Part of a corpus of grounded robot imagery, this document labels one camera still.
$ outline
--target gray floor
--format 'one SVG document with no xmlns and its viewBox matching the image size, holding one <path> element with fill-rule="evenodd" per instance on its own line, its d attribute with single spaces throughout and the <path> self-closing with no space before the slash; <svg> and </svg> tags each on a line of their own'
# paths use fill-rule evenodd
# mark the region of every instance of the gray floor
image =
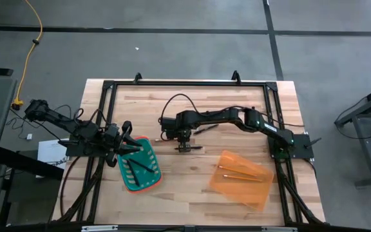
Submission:
<svg viewBox="0 0 371 232">
<path fill-rule="evenodd" d="M 269 2 L 275 29 L 371 31 L 371 0 Z M 31 3 L 49 26 L 267 28 L 261 0 Z M 36 25 L 37 21 L 24 2 L 0 0 L 0 24 L 6 23 Z M 0 67 L 13 68 L 13 78 L 21 78 L 36 35 L 0 32 Z M 354 187 L 355 181 L 369 177 L 359 142 L 342 137 L 333 125 L 339 112 L 371 92 L 371 37 L 277 36 L 276 40 L 284 79 L 296 84 L 306 129 L 314 138 L 323 137 L 314 153 L 327 222 L 371 229 L 371 188 Z M 76 109 L 87 78 L 133 78 L 141 72 L 144 78 L 229 79 L 234 70 L 243 79 L 276 80 L 267 35 L 46 33 L 30 60 L 21 96 L 26 102 L 46 99 L 53 107 L 69 104 Z M 354 135 L 348 126 L 345 131 Z M 34 140 L 18 139 L 17 131 L 7 127 L 2 146 L 35 150 L 38 140 L 52 139 L 43 130 L 26 127 L 25 132 L 33 133 Z M 47 196 L 22 202 L 14 209 L 20 217 L 11 221 L 44 222 L 52 204 Z M 35 205 L 46 210 L 36 213 Z"/>
</svg>

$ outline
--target white paper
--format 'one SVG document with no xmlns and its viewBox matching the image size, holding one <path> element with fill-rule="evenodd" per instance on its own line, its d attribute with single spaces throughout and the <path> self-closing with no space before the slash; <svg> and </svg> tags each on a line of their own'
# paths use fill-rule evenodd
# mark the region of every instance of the white paper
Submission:
<svg viewBox="0 0 371 232">
<path fill-rule="evenodd" d="M 56 165 L 56 162 L 64 161 L 62 164 L 56 165 L 58 168 L 65 169 L 65 161 L 69 157 L 65 156 L 67 148 L 58 143 L 58 140 L 41 141 L 38 143 L 38 160 L 46 162 L 52 165 Z"/>
</svg>

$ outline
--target orange plastic tray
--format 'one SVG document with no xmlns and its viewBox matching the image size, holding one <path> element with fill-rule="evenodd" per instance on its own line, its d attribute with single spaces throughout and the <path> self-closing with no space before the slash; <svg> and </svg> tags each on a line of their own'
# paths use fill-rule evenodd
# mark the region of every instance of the orange plastic tray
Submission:
<svg viewBox="0 0 371 232">
<path fill-rule="evenodd" d="M 223 151 L 209 185 L 233 201 L 263 211 L 273 176 L 267 168 Z"/>
</svg>

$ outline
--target wooden table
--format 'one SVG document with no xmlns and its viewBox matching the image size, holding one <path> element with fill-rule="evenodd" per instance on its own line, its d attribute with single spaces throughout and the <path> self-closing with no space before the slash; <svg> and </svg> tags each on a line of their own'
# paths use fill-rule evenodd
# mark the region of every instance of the wooden table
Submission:
<svg viewBox="0 0 371 232">
<path fill-rule="evenodd" d="M 88 79 L 82 97 L 82 119 L 88 119 L 98 108 L 103 79 Z M 286 123 L 303 124 L 296 90 L 292 81 L 278 81 L 283 118 Z M 265 113 L 263 90 L 255 87 L 220 86 L 119 86 L 114 105 L 113 122 L 133 124 L 132 137 L 145 135 L 152 141 L 163 173 L 162 183 L 145 193 L 128 193 L 118 167 L 106 165 L 102 176 L 96 224 L 194 224 L 235 226 L 284 225 L 277 178 L 274 176 L 263 212 L 227 200 L 208 186 L 222 150 L 229 150 L 275 172 L 270 158 L 267 138 L 261 133 L 240 131 L 232 124 L 221 124 L 216 129 L 191 137 L 191 144 L 202 145 L 201 150 L 179 154 L 174 150 L 177 141 L 159 142 L 161 127 L 157 119 L 167 100 L 176 93 L 185 93 L 200 111 L 220 110 L 227 106 L 255 106 Z M 191 110 L 184 97 L 175 98 L 167 107 L 165 116 L 174 117 L 183 110 Z M 287 126 L 294 133 L 303 128 Z M 87 159 L 81 158 L 71 170 L 64 191 L 64 208 L 68 209 L 81 192 Z M 293 160 L 298 193 L 310 210 L 324 220 L 318 185 L 310 164 Z M 294 218 L 291 197 L 290 215 Z M 86 213 L 91 204 L 87 198 Z M 59 218 L 59 200 L 53 218 Z"/>
</svg>

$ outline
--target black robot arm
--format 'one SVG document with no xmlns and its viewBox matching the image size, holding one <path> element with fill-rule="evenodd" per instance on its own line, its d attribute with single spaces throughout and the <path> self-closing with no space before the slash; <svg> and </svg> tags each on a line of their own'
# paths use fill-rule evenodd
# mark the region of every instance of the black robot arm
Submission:
<svg viewBox="0 0 371 232">
<path fill-rule="evenodd" d="M 51 110 L 44 100 L 32 100 L 25 110 L 25 117 L 30 121 L 47 121 L 69 132 L 69 140 L 59 141 L 67 147 L 67 156 L 104 157 L 107 164 L 113 167 L 117 163 L 115 155 L 139 151 L 137 147 L 141 146 L 129 136 L 133 130 L 130 121 L 124 122 L 120 133 L 114 123 L 107 123 L 105 128 L 100 128 L 91 121 L 61 115 Z"/>
<path fill-rule="evenodd" d="M 244 121 L 239 118 L 239 113 L 244 113 Z M 197 129 L 205 124 L 231 123 L 242 131 L 262 132 L 274 139 L 280 147 L 288 148 L 293 146 L 293 132 L 281 130 L 266 123 L 260 112 L 254 108 L 230 107 L 220 111 L 207 111 L 199 113 L 197 111 L 186 110 L 177 113 L 176 118 L 163 117 L 159 120 L 161 130 L 166 133 L 167 139 L 175 139 L 180 142 L 178 150 L 180 152 L 190 151 L 191 130 Z"/>
</svg>

